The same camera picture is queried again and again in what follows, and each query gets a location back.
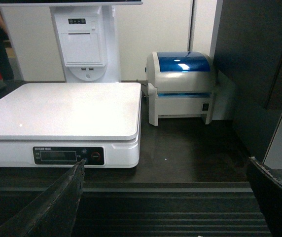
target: dark countertop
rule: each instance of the dark countertop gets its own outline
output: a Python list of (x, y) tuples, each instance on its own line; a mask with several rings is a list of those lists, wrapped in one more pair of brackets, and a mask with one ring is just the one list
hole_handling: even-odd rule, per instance
[[(23, 85), (7, 82), (0, 98)], [(229, 121), (204, 125), (200, 118), (160, 119), (148, 123), (142, 99), (139, 164), (130, 169), (85, 169), (84, 190), (249, 188), (245, 176), (247, 151)], [(0, 191), (41, 191), (65, 168), (0, 168)]]

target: blue printer cover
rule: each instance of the blue printer cover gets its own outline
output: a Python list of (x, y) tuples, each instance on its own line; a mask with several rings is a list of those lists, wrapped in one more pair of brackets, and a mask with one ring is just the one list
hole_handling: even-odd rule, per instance
[(167, 72), (210, 72), (205, 56), (199, 52), (157, 52), (160, 71)]

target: digital display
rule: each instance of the digital display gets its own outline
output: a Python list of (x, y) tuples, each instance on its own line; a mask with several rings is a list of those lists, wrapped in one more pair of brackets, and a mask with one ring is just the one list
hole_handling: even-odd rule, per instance
[(76, 161), (76, 152), (41, 151), (42, 161)]

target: label printer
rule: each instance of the label printer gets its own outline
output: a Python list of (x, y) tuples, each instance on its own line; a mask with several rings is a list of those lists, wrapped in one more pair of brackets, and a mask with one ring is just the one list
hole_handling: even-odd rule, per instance
[(212, 121), (216, 72), (199, 52), (153, 52), (147, 58), (149, 123), (159, 118), (201, 117)]

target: white scale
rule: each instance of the white scale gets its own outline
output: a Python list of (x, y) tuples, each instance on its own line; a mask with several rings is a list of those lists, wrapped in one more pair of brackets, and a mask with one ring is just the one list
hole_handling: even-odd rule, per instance
[(139, 83), (29, 83), (0, 99), (0, 167), (134, 167), (140, 126)]

